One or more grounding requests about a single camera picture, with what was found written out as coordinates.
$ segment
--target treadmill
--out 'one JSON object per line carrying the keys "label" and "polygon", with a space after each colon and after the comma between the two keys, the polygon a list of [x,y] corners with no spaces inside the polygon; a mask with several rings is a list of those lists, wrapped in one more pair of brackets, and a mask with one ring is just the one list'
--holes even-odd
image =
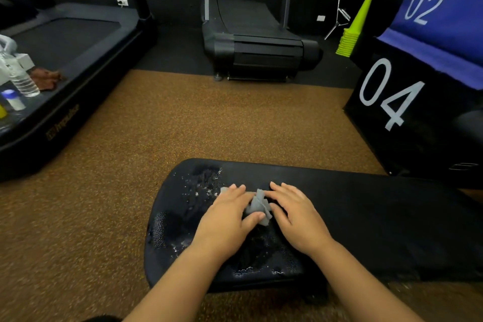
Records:
{"label": "treadmill", "polygon": [[[53,91],[21,96],[26,109],[0,119],[0,181],[39,171],[75,135],[89,116],[156,41],[156,24],[146,0],[136,9],[30,0],[37,15],[0,31],[37,67],[60,71]],[[8,81],[0,91],[15,89]]]}
{"label": "treadmill", "polygon": [[278,22],[264,3],[203,0],[204,49],[215,80],[286,81],[299,70],[314,69],[323,52],[317,41],[288,30],[289,7],[290,0],[282,0]]}

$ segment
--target gray cloth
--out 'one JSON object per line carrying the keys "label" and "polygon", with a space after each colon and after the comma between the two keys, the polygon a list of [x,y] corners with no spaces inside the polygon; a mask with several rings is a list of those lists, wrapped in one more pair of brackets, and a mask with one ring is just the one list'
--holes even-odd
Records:
{"label": "gray cloth", "polygon": [[[220,189],[220,193],[223,193],[226,190],[228,190],[228,187],[222,187]],[[270,214],[270,205],[268,200],[265,198],[265,192],[260,189],[257,190],[257,193],[253,197],[251,203],[249,203],[248,206],[245,208],[245,214],[249,215],[256,211],[261,211],[262,213],[265,213],[265,217],[258,224],[265,227],[269,225],[270,219],[272,218],[272,215]]]}

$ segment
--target forearm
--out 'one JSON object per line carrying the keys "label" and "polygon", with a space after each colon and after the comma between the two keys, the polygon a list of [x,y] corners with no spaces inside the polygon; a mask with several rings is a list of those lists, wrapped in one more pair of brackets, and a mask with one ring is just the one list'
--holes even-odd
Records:
{"label": "forearm", "polygon": [[209,252],[188,247],[124,321],[193,321],[220,267]]}
{"label": "forearm", "polygon": [[334,241],[313,259],[354,322],[423,322],[341,244]]}

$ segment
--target yellow bottle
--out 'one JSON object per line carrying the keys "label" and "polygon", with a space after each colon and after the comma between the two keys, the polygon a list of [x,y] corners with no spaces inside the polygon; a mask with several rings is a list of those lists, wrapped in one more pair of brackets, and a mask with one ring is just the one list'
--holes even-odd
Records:
{"label": "yellow bottle", "polygon": [[0,118],[7,116],[7,111],[0,105]]}

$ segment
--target stacked cones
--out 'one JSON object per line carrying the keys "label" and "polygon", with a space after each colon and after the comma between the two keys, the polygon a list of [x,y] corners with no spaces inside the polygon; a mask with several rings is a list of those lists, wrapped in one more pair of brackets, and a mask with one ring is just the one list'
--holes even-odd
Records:
{"label": "stacked cones", "polygon": [[337,55],[346,57],[351,56],[357,39],[362,32],[362,27],[364,27],[364,22],[366,21],[367,13],[369,12],[369,7],[371,6],[371,1],[372,0],[365,0],[351,26],[349,28],[344,28],[344,34],[342,35],[339,48],[336,51]]}

